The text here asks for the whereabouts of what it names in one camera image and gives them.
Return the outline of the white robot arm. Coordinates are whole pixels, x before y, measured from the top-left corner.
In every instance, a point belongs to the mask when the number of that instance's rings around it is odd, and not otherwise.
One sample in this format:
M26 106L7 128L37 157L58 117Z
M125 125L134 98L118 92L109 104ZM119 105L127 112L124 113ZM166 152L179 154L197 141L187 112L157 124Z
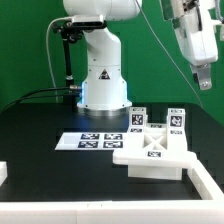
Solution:
M87 43L87 77L82 82L80 110L114 113L131 106L121 75L121 42L107 28L141 13L143 0L63 0L73 28ZM173 23L183 57L190 63L199 88L212 87L210 64L218 60L215 26L209 10L215 0L160 0L163 18Z

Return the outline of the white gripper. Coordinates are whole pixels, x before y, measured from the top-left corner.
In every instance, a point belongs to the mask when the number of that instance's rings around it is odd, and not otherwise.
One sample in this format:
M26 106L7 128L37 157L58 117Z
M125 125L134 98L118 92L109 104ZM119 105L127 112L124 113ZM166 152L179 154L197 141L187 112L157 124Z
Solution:
M213 21L207 10L195 9L173 21L173 28L183 57L192 65L194 81L201 90L212 88L211 65L218 59Z

